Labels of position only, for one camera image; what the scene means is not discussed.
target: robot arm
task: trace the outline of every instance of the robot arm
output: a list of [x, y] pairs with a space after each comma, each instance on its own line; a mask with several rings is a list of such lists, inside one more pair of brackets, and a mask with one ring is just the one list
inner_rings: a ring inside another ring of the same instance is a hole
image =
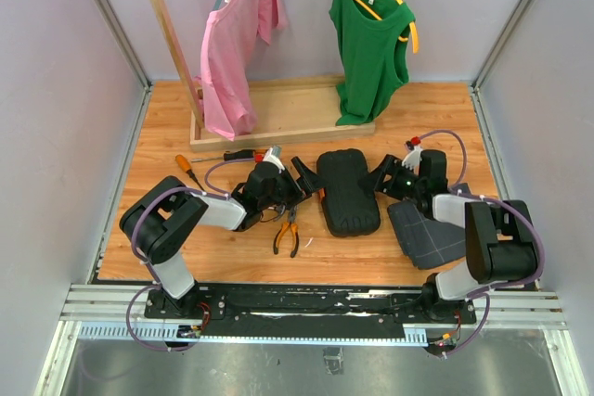
[[[393, 198], [410, 199], [425, 217], [465, 229], [466, 261], [430, 276], [425, 284], [433, 293], [432, 303], [464, 300], [489, 285], [515, 282], [536, 273], [536, 242], [514, 214], [517, 211], [530, 222], [526, 204], [511, 200], [498, 205], [474, 196], [453, 195], [447, 187], [444, 152], [423, 150], [418, 174], [403, 166], [400, 159], [387, 155], [360, 184]], [[498, 234], [506, 239], [499, 239]]]
[[181, 255], [181, 247], [196, 225], [245, 231], [258, 223], [270, 206], [293, 208], [324, 186], [297, 157], [291, 162], [301, 176], [293, 179], [279, 153], [279, 147], [270, 148], [231, 197], [190, 189], [168, 176], [123, 215], [120, 228], [133, 242], [133, 249], [142, 252], [148, 269], [174, 305], [183, 307], [184, 296], [196, 286]]

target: gray cloth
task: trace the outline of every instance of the gray cloth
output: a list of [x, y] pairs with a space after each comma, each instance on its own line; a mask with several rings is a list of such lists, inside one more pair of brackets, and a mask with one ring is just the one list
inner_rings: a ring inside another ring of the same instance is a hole
[[[458, 188], [470, 193], [468, 185]], [[405, 255], [419, 269], [432, 269], [466, 255], [464, 229], [429, 220], [410, 201], [388, 206], [388, 215]]]

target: white wall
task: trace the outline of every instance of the white wall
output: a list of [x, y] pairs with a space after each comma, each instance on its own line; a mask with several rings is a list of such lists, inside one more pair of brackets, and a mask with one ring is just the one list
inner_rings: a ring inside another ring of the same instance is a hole
[[535, 0], [483, 88], [511, 191], [525, 198], [594, 389], [594, 9]]
[[93, 0], [2, 0], [0, 382], [31, 394], [84, 280], [141, 88]]
[[[110, 0], [148, 74], [177, 78], [149, 0]], [[405, 0], [417, 15], [420, 52], [408, 58], [416, 81], [469, 81], [475, 77], [517, 0]], [[166, 0], [193, 74], [214, 0]], [[342, 72], [331, 0], [284, 0], [290, 28], [273, 46], [259, 45], [253, 79]]]

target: metal floor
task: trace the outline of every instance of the metal floor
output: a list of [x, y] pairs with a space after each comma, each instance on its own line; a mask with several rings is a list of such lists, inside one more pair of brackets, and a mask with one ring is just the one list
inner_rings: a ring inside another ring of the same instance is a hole
[[486, 330], [440, 361], [421, 348], [344, 347], [328, 370], [320, 346], [210, 344], [185, 353], [132, 341], [79, 341], [62, 396], [560, 395], [539, 331]]

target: orange-handled screwdriver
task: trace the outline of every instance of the orange-handled screwdriver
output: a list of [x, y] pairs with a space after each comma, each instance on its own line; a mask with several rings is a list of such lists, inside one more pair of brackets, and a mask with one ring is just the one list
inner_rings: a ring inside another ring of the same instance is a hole
[[192, 171], [192, 165], [189, 163], [189, 161], [187, 160], [187, 158], [185, 156], [177, 155], [175, 157], [175, 162], [177, 162], [177, 165], [179, 166], [179, 168], [182, 171], [187, 173], [187, 176], [189, 176], [192, 180], [194, 180], [194, 183], [196, 183], [198, 185], [200, 190], [204, 190], [204, 187], [202, 187], [202, 185], [200, 184], [200, 181], [198, 181], [196, 174]]

